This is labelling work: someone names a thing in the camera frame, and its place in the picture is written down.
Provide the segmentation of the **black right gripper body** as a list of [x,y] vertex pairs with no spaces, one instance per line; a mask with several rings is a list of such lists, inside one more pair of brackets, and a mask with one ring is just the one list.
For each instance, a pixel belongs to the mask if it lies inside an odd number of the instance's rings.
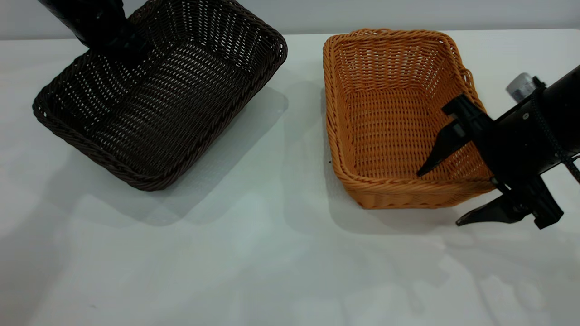
[[516,195],[532,209],[535,225],[557,223],[563,211],[549,192],[542,174],[565,163],[564,139],[554,128],[563,116],[547,119],[542,95],[533,94],[493,120],[466,95],[452,99],[443,112],[473,129],[472,142],[491,170],[491,183],[503,194]]

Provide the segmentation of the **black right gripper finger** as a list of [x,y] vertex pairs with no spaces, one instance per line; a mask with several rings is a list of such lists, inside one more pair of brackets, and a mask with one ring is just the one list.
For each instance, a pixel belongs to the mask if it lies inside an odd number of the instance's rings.
[[448,157],[468,144],[473,138],[473,129],[453,121],[437,134],[431,153],[422,167],[417,171],[418,177],[424,176]]
[[516,195],[503,194],[484,206],[479,206],[464,214],[456,221],[456,225],[483,222],[514,224],[531,213],[532,209],[526,206],[521,198]]

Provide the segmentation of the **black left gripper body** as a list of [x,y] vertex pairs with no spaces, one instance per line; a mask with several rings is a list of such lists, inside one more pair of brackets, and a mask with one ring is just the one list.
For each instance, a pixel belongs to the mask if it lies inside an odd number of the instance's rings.
[[41,0],[90,50],[125,62],[146,58],[146,39],[125,15],[121,0]]

